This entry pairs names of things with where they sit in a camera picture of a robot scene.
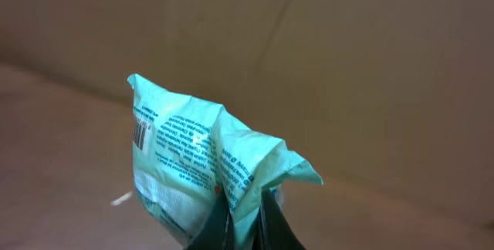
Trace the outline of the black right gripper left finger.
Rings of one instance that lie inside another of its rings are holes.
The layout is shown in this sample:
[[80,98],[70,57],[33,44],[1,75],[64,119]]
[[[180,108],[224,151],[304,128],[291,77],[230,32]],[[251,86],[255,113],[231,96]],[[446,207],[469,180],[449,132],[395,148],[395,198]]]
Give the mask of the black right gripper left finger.
[[234,228],[228,199],[222,191],[200,232],[185,250],[233,250]]

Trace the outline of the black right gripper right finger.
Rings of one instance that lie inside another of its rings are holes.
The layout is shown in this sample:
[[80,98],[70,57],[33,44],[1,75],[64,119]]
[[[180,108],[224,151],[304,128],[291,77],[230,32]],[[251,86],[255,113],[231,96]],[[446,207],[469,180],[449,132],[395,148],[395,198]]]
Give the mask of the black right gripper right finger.
[[269,189],[262,192],[252,250],[306,250],[293,233]]

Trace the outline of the teal foil packet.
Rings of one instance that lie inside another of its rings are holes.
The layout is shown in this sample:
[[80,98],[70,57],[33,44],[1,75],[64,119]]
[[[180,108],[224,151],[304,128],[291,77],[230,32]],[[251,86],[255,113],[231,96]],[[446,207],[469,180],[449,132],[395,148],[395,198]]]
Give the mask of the teal foil packet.
[[205,224],[220,193],[234,247],[254,241],[262,191],[287,180],[322,184],[310,162],[277,137],[254,131],[220,103],[168,91],[132,74],[137,198],[182,244]]

